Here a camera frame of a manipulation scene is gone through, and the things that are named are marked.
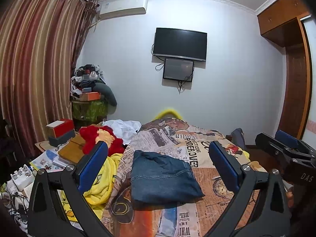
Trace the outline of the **person's right hand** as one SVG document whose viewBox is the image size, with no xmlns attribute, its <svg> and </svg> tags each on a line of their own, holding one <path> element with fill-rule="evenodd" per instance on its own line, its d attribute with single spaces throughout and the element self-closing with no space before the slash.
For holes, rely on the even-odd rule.
<svg viewBox="0 0 316 237">
<path fill-rule="evenodd" d="M 300 186 L 294 185 L 290 187 L 286 193 L 288 200 L 288 207 L 293 208 L 301 199 L 301 191 Z"/>
</svg>

